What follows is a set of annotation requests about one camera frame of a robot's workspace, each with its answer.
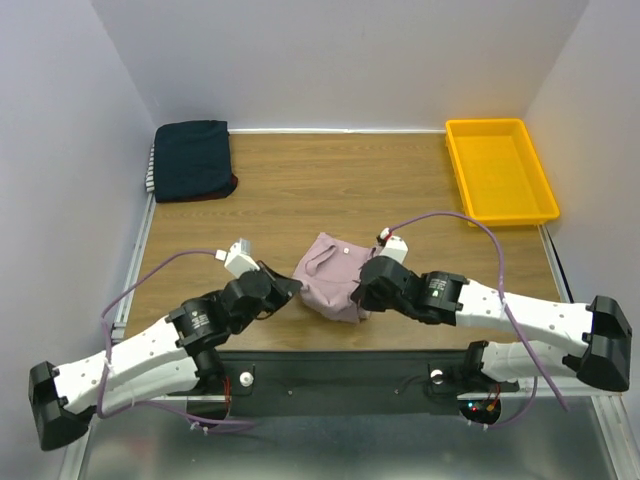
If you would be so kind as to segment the pink tank top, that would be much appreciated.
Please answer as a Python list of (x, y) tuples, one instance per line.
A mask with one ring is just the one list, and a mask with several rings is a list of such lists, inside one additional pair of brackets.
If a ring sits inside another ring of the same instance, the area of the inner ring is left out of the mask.
[(367, 320), (370, 312), (351, 299), (359, 285), (364, 264), (377, 254), (375, 247), (362, 247), (319, 233), (297, 264), (293, 278), (302, 283), (302, 302), (326, 319), (351, 324)]

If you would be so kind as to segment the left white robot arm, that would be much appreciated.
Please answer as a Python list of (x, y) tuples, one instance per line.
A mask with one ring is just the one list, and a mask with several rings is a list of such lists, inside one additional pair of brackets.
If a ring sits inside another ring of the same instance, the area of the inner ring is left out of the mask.
[(40, 448), (65, 447), (87, 432), (94, 416), (107, 418), (161, 395), (227, 390), (217, 347), (283, 308), (301, 287), (258, 263), (223, 289), (184, 301), (97, 354), (59, 366), (35, 365), (28, 398)]

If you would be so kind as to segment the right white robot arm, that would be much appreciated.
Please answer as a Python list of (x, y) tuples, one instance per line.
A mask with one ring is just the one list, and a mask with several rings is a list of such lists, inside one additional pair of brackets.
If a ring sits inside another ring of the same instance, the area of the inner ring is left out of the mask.
[(514, 332), (511, 344), (477, 343), (460, 366), (463, 384), (482, 390), (494, 382), (575, 377), (609, 392), (630, 387), (632, 328), (619, 303), (598, 295), (589, 303), (561, 303), (497, 290), (462, 275), (417, 275), (387, 256), (367, 261), (352, 300), (372, 312), (394, 310), (428, 325)]

